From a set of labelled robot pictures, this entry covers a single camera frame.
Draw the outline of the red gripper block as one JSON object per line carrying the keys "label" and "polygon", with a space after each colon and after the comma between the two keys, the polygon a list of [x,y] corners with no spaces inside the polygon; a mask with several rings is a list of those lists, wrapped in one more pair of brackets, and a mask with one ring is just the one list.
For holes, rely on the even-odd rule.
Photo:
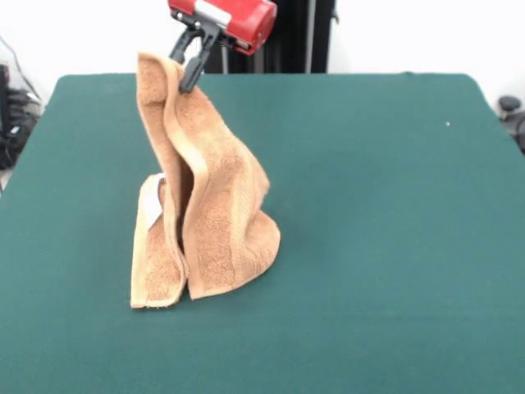
{"label": "red gripper block", "polygon": [[190,93],[196,86],[210,52],[217,42],[244,55],[256,53],[267,41],[275,23],[277,5],[259,0],[169,0],[171,15],[187,28],[169,57],[185,61],[185,51],[201,38],[201,49],[185,67],[179,90]]}

